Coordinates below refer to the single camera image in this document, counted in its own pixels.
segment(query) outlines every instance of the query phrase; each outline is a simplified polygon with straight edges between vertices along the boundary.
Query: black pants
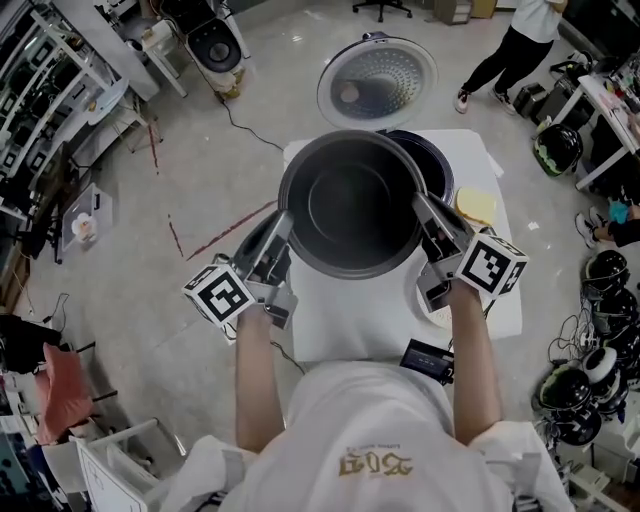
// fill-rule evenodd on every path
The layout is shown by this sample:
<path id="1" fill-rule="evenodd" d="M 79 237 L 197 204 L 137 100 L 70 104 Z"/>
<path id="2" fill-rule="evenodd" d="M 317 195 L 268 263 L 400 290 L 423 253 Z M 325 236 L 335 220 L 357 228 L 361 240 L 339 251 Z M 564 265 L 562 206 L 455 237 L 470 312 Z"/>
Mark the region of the black pants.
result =
<path id="1" fill-rule="evenodd" d="M 475 92 L 502 73 L 495 88 L 499 93 L 506 93 L 518 80 L 538 67 L 552 45 L 553 41 L 536 43 L 509 27 L 500 47 L 482 61 L 462 88 L 467 92 Z"/>
<path id="2" fill-rule="evenodd" d="M 631 219 L 624 224 L 609 223 L 609 234 L 618 247 L 640 241 L 640 219 Z"/>

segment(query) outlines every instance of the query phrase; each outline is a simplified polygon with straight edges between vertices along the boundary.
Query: black helmet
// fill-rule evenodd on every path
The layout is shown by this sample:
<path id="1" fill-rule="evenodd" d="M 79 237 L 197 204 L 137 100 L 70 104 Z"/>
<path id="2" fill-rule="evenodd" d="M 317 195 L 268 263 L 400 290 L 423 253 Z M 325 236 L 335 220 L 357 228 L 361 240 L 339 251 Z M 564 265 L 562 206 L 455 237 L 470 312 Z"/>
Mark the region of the black helmet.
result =
<path id="1" fill-rule="evenodd" d="M 607 250 L 587 261 L 582 287 L 587 299 L 597 301 L 618 293 L 628 280 L 626 258 L 619 252 Z"/>
<path id="2" fill-rule="evenodd" d="M 625 368 L 633 366 L 640 355 L 640 329 L 638 324 L 629 325 L 621 331 L 607 336 L 603 346 L 616 350 L 618 364 Z"/>
<path id="3" fill-rule="evenodd" d="M 615 334 L 638 320 L 638 301 L 626 288 L 613 297 L 596 302 L 592 311 L 593 326 L 600 335 Z"/>
<path id="4" fill-rule="evenodd" d="M 572 128 L 554 124 L 536 137 L 533 154 L 544 172 L 549 176 L 560 176 L 580 160 L 582 139 Z"/>
<path id="5" fill-rule="evenodd" d="M 584 405 L 590 396 L 587 374 L 567 365 L 554 370 L 540 387 L 540 405 L 545 409 L 575 409 Z"/>
<path id="6" fill-rule="evenodd" d="M 620 376 L 618 381 L 612 386 L 611 396 L 606 402 L 598 402 L 597 408 L 604 416 L 616 416 L 626 407 L 625 400 L 629 394 L 627 379 Z"/>
<path id="7" fill-rule="evenodd" d="M 594 407 L 576 412 L 568 421 L 556 419 L 558 438 L 572 446 L 585 446 L 595 439 L 602 428 L 602 417 Z"/>
<path id="8" fill-rule="evenodd" d="M 582 360 L 582 369 L 589 377 L 597 402 L 607 402 L 612 396 L 612 387 L 620 380 L 616 362 L 617 353 L 611 347 L 597 348 Z"/>

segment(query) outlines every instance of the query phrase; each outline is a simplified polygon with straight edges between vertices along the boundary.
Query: sneaker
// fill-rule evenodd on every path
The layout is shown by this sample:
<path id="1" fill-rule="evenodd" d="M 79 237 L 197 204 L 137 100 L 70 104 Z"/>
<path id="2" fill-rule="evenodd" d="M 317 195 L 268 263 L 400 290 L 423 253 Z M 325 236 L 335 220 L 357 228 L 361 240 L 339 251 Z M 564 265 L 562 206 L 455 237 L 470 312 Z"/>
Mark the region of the sneaker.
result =
<path id="1" fill-rule="evenodd" d="M 584 214 L 579 213 L 576 215 L 576 229 L 578 233 L 582 235 L 584 239 L 584 243 L 589 249 L 593 249 L 596 246 L 596 240 L 593 238 L 593 230 L 595 227 L 591 224 L 584 216 Z"/>
<path id="2" fill-rule="evenodd" d="M 589 208 L 589 220 L 597 228 L 603 228 L 607 225 L 607 220 L 600 215 L 598 209 L 595 206 Z"/>
<path id="3" fill-rule="evenodd" d="M 510 116 L 515 115 L 516 109 L 513 108 L 513 105 L 509 101 L 509 96 L 507 95 L 506 92 L 498 92 L 496 91 L 495 87 L 492 87 L 491 92 L 489 94 L 491 95 L 492 98 L 500 102 L 500 105 L 502 105 L 502 108 L 507 114 L 509 114 Z"/>
<path id="4" fill-rule="evenodd" d="M 458 112 L 465 114 L 467 112 L 467 107 L 469 106 L 469 93 L 460 89 L 458 94 L 456 94 L 456 97 L 453 98 L 453 106 Z"/>

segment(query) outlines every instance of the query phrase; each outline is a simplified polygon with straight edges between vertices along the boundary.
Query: hand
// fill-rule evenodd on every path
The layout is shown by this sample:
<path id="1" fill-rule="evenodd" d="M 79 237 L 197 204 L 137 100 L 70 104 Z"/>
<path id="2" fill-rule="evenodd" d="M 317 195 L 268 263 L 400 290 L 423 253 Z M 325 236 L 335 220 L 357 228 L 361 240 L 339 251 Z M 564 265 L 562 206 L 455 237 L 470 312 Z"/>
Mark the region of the hand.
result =
<path id="1" fill-rule="evenodd" d="M 449 306 L 455 307 L 469 302 L 480 302 L 480 294 L 473 286 L 468 285 L 461 279 L 451 281 L 451 290 L 447 294 Z"/>
<path id="2" fill-rule="evenodd" d="M 269 331 L 273 319 L 264 310 L 264 304 L 253 304 L 238 317 L 238 330 L 252 329 L 257 332 Z"/>

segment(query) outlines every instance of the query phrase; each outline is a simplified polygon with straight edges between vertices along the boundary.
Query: person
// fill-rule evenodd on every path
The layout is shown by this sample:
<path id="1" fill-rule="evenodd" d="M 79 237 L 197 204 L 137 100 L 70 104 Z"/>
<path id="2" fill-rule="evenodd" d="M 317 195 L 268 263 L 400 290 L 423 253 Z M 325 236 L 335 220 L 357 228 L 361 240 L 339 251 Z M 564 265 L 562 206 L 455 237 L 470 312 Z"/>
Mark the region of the person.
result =
<path id="1" fill-rule="evenodd" d="M 498 512 L 514 510 L 515 494 L 535 497 L 544 510 L 573 510 L 533 426 L 503 421 L 477 291 L 454 281 L 448 297 L 453 410 L 444 388 L 413 370 L 335 362 L 302 378 L 286 428 L 270 317 L 255 305 L 243 312 L 236 342 L 236 443 L 257 456 L 220 510 Z"/>
<path id="2" fill-rule="evenodd" d="M 612 219 L 607 221 L 592 206 L 588 220 L 583 213 L 576 215 L 576 229 L 589 249 L 593 249 L 600 241 L 615 242 L 618 247 L 640 241 L 640 206 L 626 206 L 616 201 L 610 213 Z"/>
<path id="3" fill-rule="evenodd" d="M 515 109 L 508 90 L 531 74 L 547 56 L 553 41 L 558 39 L 558 24 L 568 0 L 520 0 L 500 47 L 487 57 L 471 74 L 454 98 L 454 107 L 466 113 L 469 96 L 502 75 L 490 91 L 509 114 Z"/>

